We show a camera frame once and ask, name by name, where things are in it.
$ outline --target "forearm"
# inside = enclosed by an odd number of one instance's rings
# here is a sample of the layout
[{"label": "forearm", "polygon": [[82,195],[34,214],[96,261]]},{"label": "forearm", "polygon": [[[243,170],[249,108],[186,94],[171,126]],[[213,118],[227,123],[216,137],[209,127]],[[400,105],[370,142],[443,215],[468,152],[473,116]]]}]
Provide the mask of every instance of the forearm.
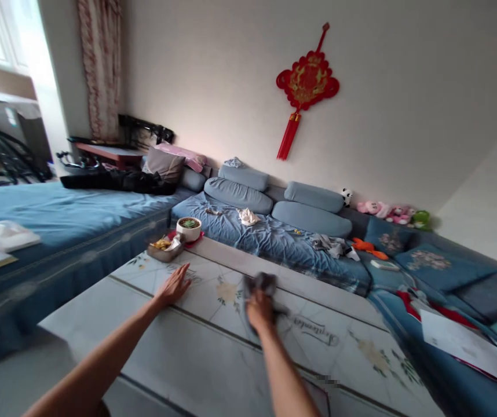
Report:
[{"label": "forearm", "polygon": [[319,417],[310,394],[303,385],[274,328],[259,334],[276,417]]},{"label": "forearm", "polygon": [[83,415],[94,410],[161,310],[157,299],[146,303],[47,392],[25,416]]}]

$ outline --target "white bowl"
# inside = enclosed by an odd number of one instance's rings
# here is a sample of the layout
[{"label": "white bowl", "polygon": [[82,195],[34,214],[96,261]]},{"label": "white bowl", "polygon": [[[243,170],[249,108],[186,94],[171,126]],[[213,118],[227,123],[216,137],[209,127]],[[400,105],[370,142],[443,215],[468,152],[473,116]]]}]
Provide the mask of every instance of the white bowl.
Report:
[{"label": "white bowl", "polygon": [[[180,225],[183,220],[196,220],[198,222],[198,227],[194,229],[187,229]],[[185,242],[194,242],[196,239],[200,237],[200,230],[202,229],[202,222],[196,217],[181,217],[177,220],[177,233],[181,233],[185,236]]]}]

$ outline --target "chinese knot decoration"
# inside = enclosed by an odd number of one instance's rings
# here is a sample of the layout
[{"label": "chinese knot decoration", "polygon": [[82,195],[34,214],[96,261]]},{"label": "chinese knot decoration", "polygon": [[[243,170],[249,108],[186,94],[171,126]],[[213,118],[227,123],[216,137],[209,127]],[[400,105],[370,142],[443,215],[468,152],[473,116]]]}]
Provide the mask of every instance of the chinese knot decoration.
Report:
[{"label": "chinese knot decoration", "polygon": [[277,76],[277,86],[285,91],[289,103],[296,109],[289,117],[277,159],[287,159],[301,120],[301,110],[308,110],[311,105],[323,98],[331,98],[339,91],[339,81],[331,76],[330,64],[320,51],[329,28],[329,23],[322,28],[322,37],[316,51],[310,51],[294,62],[292,69],[286,69]]}]

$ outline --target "orange toy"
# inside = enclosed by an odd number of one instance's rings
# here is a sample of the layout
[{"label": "orange toy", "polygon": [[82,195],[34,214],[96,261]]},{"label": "orange toy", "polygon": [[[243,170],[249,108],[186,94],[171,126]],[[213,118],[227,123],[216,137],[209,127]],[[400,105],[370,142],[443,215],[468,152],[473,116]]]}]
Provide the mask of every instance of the orange toy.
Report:
[{"label": "orange toy", "polygon": [[364,240],[361,240],[358,237],[356,237],[354,239],[354,241],[355,241],[355,243],[353,243],[353,247],[356,250],[361,250],[361,251],[371,253],[372,255],[374,255],[375,257],[377,257],[383,261],[387,261],[389,259],[388,256],[384,252],[375,251],[374,245],[372,243],[365,242]]}]

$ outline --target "bed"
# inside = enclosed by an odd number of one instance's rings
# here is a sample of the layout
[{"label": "bed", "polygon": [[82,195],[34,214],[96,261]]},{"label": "bed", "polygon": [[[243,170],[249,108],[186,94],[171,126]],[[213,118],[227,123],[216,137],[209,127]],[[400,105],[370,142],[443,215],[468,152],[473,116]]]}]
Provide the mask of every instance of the bed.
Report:
[{"label": "bed", "polygon": [[181,187],[171,196],[70,190],[59,182],[0,188],[0,220],[42,238],[0,268],[0,357],[23,347],[52,311],[160,238],[170,209],[194,194]]},{"label": "bed", "polygon": [[[222,215],[209,214],[206,209],[221,211]],[[315,251],[308,242],[312,233],[300,231],[299,235],[292,226],[270,215],[258,214],[260,221],[246,227],[236,208],[201,192],[171,209],[171,226],[181,217],[200,219],[204,235],[213,240],[357,295],[364,297],[368,293],[371,278],[361,262],[333,259],[323,251]]]}]

